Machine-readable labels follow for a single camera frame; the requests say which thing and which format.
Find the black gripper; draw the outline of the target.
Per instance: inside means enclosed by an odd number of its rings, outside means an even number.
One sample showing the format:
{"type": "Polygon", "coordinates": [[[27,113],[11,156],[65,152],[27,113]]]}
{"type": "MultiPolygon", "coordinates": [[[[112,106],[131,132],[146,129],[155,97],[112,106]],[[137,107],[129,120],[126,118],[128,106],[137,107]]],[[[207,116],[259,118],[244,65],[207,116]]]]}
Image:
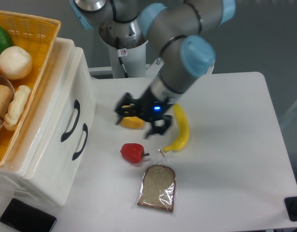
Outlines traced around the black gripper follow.
{"type": "Polygon", "coordinates": [[[118,115],[116,125],[125,117],[139,116],[151,123],[151,128],[145,134],[144,139],[155,134],[163,135],[172,124],[172,116],[165,114],[171,106],[170,97],[157,97],[152,87],[148,87],[138,99],[132,98],[132,95],[126,92],[114,109],[118,115]],[[163,124],[158,126],[156,122],[160,120],[163,124]]]}

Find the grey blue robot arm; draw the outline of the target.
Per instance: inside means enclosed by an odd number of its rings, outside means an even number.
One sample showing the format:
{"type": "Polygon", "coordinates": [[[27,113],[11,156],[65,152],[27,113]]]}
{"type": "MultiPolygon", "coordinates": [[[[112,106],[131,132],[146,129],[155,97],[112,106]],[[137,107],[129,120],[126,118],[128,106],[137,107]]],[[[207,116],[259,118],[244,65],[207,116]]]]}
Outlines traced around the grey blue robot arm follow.
{"type": "Polygon", "coordinates": [[[200,35],[236,12],[233,0],[186,0],[172,10],[162,3],[140,10],[137,0],[72,0],[70,5],[84,28],[98,26],[103,41],[116,50],[149,42],[163,60],[138,99],[126,93],[115,107],[118,120],[136,116],[149,122],[147,135],[166,132],[172,121],[167,110],[213,64],[215,52],[200,35]]]}

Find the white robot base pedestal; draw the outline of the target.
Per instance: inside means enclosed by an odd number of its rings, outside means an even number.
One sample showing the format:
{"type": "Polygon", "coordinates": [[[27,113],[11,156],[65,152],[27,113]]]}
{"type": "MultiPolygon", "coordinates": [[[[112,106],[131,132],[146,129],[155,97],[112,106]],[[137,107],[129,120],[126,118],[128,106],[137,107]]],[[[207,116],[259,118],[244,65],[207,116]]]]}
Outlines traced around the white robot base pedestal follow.
{"type": "Polygon", "coordinates": [[[100,37],[108,46],[114,78],[145,75],[146,43],[158,52],[165,65],[163,80],[202,76],[215,58],[212,47],[198,34],[219,24],[220,17],[193,11],[185,5],[180,11],[142,11],[132,21],[113,18],[93,19],[100,37]]]}

